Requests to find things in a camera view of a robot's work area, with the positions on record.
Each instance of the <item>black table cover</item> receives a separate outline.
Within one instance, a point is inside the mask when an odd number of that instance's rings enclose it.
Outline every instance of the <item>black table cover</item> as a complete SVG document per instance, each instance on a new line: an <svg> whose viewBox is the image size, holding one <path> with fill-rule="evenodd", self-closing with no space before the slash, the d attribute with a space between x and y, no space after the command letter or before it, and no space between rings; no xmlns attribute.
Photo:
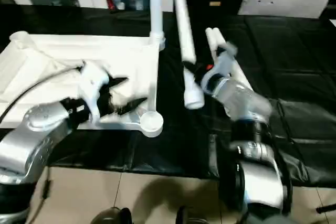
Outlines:
<svg viewBox="0 0 336 224"><path fill-rule="evenodd" d="M148 36L146 12L0 5L0 51L10 34ZM211 63L204 30L218 27L238 46L237 60L254 90L274 108L270 127L294 185L336 187L336 28L328 20L224 16L218 8L190 9L197 59ZM173 13L164 13L166 48L160 52L157 110L163 132L78 130L51 156L53 165L121 172L218 178L217 156L231 122L206 97L195 111L183 103L179 38ZM8 129L0 130L0 137Z"/></svg>

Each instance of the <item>silver robotic arm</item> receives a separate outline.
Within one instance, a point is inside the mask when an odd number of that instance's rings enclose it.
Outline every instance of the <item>silver robotic arm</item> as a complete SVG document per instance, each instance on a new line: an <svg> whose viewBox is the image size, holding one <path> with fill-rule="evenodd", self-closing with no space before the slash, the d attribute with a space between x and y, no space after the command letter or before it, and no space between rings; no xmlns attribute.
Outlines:
<svg viewBox="0 0 336 224"><path fill-rule="evenodd" d="M25 223L35 186L54 147L80 123L100 117L125 114L146 98L123 107L111 104L110 87L127 78L112 78L92 63L81 69L78 99L37 105L24 115L21 124L0 142L0 223Z"/></svg>
<svg viewBox="0 0 336 224"><path fill-rule="evenodd" d="M271 209L269 216L289 212L291 184L289 190L282 184L268 127L271 104L230 76L237 53L233 44L222 44L216 53L218 58L210 69L202 64L183 64L202 90L223 105L233 122L231 142L222 162L230 165L219 169L220 197L229 208L243 213L258 215L260 209L263 213Z"/></svg>

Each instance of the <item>floor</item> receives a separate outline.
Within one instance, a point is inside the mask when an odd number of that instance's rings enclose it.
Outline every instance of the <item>floor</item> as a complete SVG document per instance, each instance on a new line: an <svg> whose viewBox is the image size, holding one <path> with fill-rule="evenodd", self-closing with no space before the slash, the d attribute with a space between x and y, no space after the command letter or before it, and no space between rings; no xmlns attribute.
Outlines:
<svg viewBox="0 0 336 224"><path fill-rule="evenodd" d="M44 176L31 213L39 203ZM89 224L112 206L128 207L135 224L174 224L182 205L192 206L210 223L234 224L237 220L237 214L219 202L217 182L211 180L57 167L51 169L51 177L50 197L34 224ZM296 187L292 218L298 223L336 224L336 211L325 215L314 210L331 203L336 203L336 189Z"/></svg>

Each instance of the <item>black cable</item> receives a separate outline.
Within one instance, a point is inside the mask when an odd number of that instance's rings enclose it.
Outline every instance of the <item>black cable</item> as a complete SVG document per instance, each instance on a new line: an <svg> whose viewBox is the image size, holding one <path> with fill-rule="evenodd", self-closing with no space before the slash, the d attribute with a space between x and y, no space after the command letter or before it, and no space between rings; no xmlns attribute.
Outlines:
<svg viewBox="0 0 336 224"><path fill-rule="evenodd" d="M73 71L73 70L77 70L80 71L82 68L82 66L78 66L78 67L73 67L73 68L67 68L64 69L62 71L59 71L57 73L53 73L50 74L46 77L44 77L43 79L37 81L36 83L34 83L33 85L31 85L29 88L27 88L25 91L23 91L13 102L11 102L11 104L6 108L6 110L4 111L4 113L2 113L2 115L0 116L0 124L2 123L3 119L5 118L5 116L9 113L9 111L12 109L12 107L17 103L18 100L20 100L26 93L28 93L30 90L32 90L33 88L35 88L36 86L42 84L43 82L46 82L56 76L59 76L61 74Z"/></svg>

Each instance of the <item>white pvc pipe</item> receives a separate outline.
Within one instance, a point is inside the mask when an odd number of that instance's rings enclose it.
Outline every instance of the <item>white pvc pipe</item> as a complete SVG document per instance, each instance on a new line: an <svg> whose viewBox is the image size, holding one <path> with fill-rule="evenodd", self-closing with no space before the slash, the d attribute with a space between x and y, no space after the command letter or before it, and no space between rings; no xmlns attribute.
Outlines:
<svg viewBox="0 0 336 224"><path fill-rule="evenodd" d="M211 57L214 61L214 63L216 63L217 61L217 55L216 55L216 50L217 50L217 41L216 41L216 37L214 35L214 32L212 30L212 28L208 27L205 29L205 35L206 38L208 40L208 44L209 44L209 48L211 51Z"/></svg>
<svg viewBox="0 0 336 224"><path fill-rule="evenodd" d="M214 36L216 37L216 41L217 41L217 45L223 45L226 43L221 31L215 27L214 29L212 29Z"/></svg>
<svg viewBox="0 0 336 224"><path fill-rule="evenodd" d="M152 39L161 40L164 37L162 25L162 0L150 0L151 8L151 33Z"/></svg>
<svg viewBox="0 0 336 224"><path fill-rule="evenodd" d="M175 6L182 61L189 61L195 64L196 54L186 0L175 0ZM185 85L184 106L190 110L203 107L203 91L195 83L193 74L184 68L183 77Z"/></svg>

